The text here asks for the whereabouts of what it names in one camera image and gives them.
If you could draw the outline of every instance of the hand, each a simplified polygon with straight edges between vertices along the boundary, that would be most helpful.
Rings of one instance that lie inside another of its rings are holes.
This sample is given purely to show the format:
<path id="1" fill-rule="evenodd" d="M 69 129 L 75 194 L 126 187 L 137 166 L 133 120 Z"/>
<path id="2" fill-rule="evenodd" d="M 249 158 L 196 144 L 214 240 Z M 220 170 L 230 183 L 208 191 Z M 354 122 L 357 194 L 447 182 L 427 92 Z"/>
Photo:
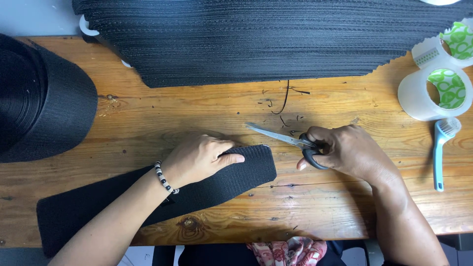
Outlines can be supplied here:
<path id="1" fill-rule="evenodd" d="M 323 166 L 363 179 L 371 185 L 401 176 L 396 165 L 360 126 L 346 125 L 334 129 L 312 126 L 307 137 L 313 142 L 325 143 L 326 155 L 313 156 Z M 302 170 L 307 165 L 309 163 L 303 158 L 297 163 L 297 169 Z"/>
<path id="2" fill-rule="evenodd" d="M 244 162 L 240 154 L 225 154 L 233 141 L 221 141 L 208 135 L 189 137 L 175 148 L 161 164 L 163 175 L 172 188 L 199 182 L 233 163 Z"/>

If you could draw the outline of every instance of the scissors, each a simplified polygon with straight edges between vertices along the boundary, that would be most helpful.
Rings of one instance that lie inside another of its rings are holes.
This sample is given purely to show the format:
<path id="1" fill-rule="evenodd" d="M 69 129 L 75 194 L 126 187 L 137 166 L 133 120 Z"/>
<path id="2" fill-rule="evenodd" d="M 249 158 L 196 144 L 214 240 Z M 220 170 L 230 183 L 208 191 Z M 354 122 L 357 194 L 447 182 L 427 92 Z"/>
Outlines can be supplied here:
<path id="1" fill-rule="evenodd" d="M 282 134 L 275 133 L 269 130 L 265 130 L 253 123 L 246 123 L 246 127 L 256 132 L 259 132 L 261 134 L 264 134 L 266 136 L 269 136 L 274 139 L 299 147 L 302 150 L 302 154 L 304 155 L 304 158 L 310 163 L 310 165 L 320 170 L 328 169 L 328 167 L 318 164 L 312 157 L 312 155 L 324 155 L 324 154 L 320 152 L 319 147 L 315 143 L 313 143 L 307 138 L 307 133 L 302 133 L 299 136 L 299 139 L 295 139 L 286 135 L 282 135 Z"/>

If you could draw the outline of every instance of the blue brush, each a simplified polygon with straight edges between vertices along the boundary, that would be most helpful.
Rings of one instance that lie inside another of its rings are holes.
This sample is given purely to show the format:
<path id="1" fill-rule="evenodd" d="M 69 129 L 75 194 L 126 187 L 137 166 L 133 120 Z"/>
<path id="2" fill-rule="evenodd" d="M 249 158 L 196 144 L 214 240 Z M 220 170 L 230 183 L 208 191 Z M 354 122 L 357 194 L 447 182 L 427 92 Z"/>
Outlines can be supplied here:
<path id="1" fill-rule="evenodd" d="M 435 146 L 434 146 L 434 188 L 442 192 L 443 174 L 442 174 L 442 153 L 443 144 L 455 137 L 460 131 L 462 124 L 455 117 L 444 118 L 435 122 Z"/>

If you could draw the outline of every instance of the scissor blade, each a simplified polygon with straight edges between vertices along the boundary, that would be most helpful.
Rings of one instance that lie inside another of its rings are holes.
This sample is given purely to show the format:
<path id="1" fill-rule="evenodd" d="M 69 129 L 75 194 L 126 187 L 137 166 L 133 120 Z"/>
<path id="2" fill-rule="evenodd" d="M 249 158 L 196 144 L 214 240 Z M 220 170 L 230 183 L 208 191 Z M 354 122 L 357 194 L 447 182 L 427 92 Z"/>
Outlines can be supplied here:
<path id="1" fill-rule="evenodd" d="M 283 134 L 279 134 L 279 133 L 275 133 L 275 132 L 272 132 L 272 131 L 269 131 L 269 130 L 265 130 L 262 127 L 260 127 L 258 125 L 255 125 L 253 123 L 246 123 L 246 127 L 251 129 L 251 130 L 254 130 L 256 132 L 259 132 L 261 134 L 264 134 L 266 136 L 272 137 L 274 139 L 286 142 L 286 143 L 294 145 L 294 146 L 298 146 L 299 148 L 302 148 L 304 145 L 313 147 L 312 143 L 306 143 L 302 140 L 298 140 L 298 139 L 291 138 L 291 137 L 283 135 Z"/>

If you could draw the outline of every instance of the black velcro strip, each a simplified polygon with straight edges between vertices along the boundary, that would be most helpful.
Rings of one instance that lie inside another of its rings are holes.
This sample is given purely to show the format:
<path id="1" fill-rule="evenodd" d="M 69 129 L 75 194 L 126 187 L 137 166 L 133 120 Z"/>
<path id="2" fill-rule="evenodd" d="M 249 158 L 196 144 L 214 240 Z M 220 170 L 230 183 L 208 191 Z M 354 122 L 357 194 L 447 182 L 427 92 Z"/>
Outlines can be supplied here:
<path id="1" fill-rule="evenodd" d="M 68 151 L 86 137 L 97 90 L 76 64 L 0 34 L 0 163 Z"/>
<path id="2" fill-rule="evenodd" d="M 245 161 L 182 187 L 179 194 L 170 195 L 142 227 L 219 205 L 276 178 L 271 149 L 267 145 L 235 148 L 225 153 L 242 154 Z M 44 253 L 48 257 L 57 254 L 75 233 L 152 168 L 148 166 L 39 200 L 36 215 Z"/>
<path id="3" fill-rule="evenodd" d="M 151 88 L 365 75 L 473 12 L 473 0 L 72 3 Z"/>

